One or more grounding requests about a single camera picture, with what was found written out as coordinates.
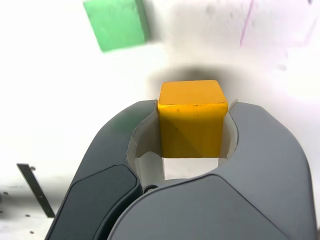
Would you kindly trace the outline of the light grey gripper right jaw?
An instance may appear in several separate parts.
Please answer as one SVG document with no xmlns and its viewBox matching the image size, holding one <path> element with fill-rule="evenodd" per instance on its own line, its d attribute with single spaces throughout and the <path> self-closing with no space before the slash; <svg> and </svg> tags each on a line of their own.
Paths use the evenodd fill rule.
<svg viewBox="0 0 320 240">
<path fill-rule="evenodd" d="M 237 146 L 226 163 L 170 181 L 132 203 L 111 240 L 313 240 L 315 206 L 305 153 L 262 107 L 229 112 Z"/>
</svg>

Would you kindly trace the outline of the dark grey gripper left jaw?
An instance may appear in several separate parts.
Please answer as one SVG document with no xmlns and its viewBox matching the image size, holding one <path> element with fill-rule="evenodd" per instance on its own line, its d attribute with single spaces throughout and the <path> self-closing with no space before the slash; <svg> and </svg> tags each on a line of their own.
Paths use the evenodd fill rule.
<svg viewBox="0 0 320 240">
<path fill-rule="evenodd" d="M 105 240 L 124 210 L 143 195 L 137 158 L 162 155 L 156 100 L 110 119 L 88 147 L 46 235 L 48 240 Z"/>
</svg>

